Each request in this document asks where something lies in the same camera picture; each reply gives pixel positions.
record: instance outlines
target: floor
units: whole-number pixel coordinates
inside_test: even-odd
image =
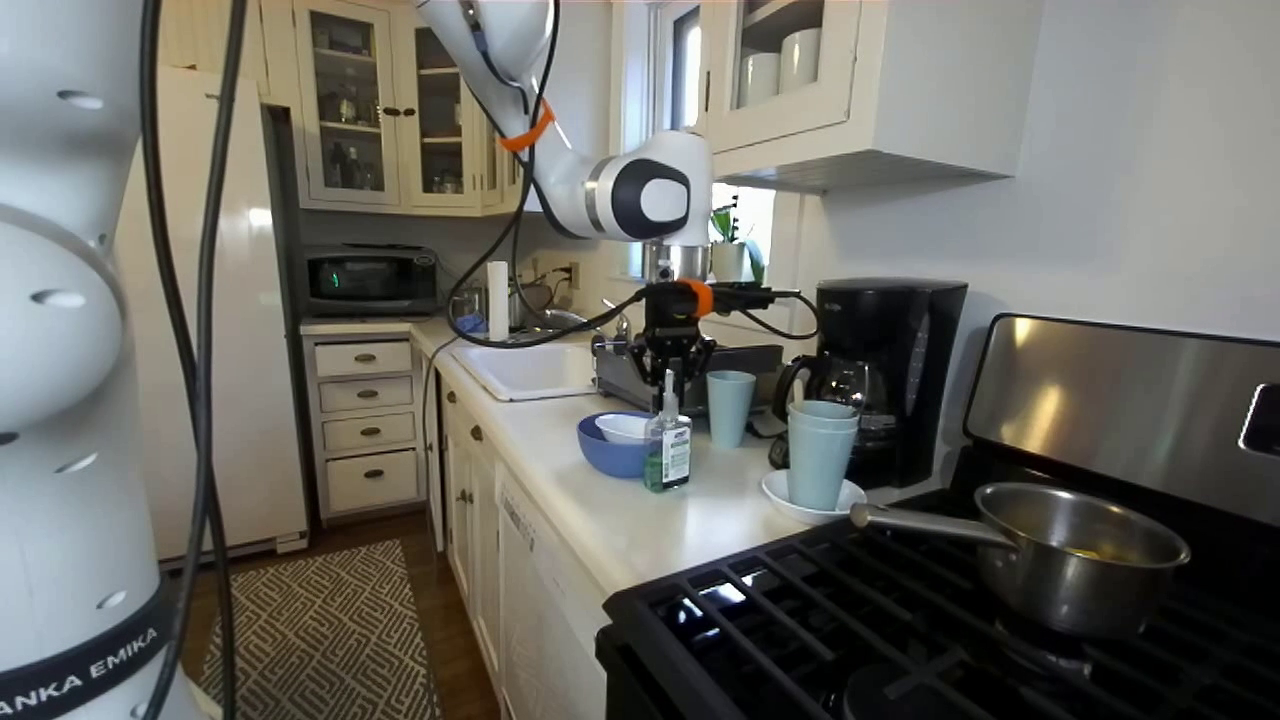
[[[492,695],[490,667],[479,659],[450,560],[431,554],[425,513],[323,528],[320,537],[314,537],[314,547],[302,555],[341,554],[341,547],[377,543],[377,540],[410,540],[406,560],[410,560],[417,617],[425,623],[445,720],[500,716],[500,706]],[[294,555],[235,560],[235,567],[279,563],[279,560],[294,560]],[[212,581],[201,577],[193,591],[193,629],[183,650],[189,678],[201,678],[201,663],[212,640],[212,619],[217,619],[217,591],[212,591]]]

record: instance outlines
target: dish soap bottle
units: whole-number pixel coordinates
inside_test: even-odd
[[[687,483],[691,420],[682,418],[676,367],[665,374],[665,409],[648,420],[643,444],[643,490]]]

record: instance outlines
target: refrigerator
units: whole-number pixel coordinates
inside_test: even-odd
[[[195,334],[195,241],[217,121],[217,75],[159,67],[159,158],[171,262]],[[233,554],[307,543],[307,471],[302,437],[289,272],[279,264],[277,174],[254,81],[242,81],[212,300],[212,470]],[[136,450],[157,522],[159,560],[183,555],[195,451],[183,375],[165,316],[140,160],[117,229],[117,272],[140,375]]]

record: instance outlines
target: blue bowl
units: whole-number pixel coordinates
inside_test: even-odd
[[[639,479],[643,475],[643,444],[611,444],[596,418],[578,420],[578,444],[585,450],[588,466],[615,479]]]

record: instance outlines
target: coffee maker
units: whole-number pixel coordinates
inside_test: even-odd
[[[965,283],[951,282],[828,282],[817,289],[817,358],[795,358],[771,393],[839,401],[859,411],[850,479],[865,490],[911,483],[933,471],[946,381],[951,364]]]

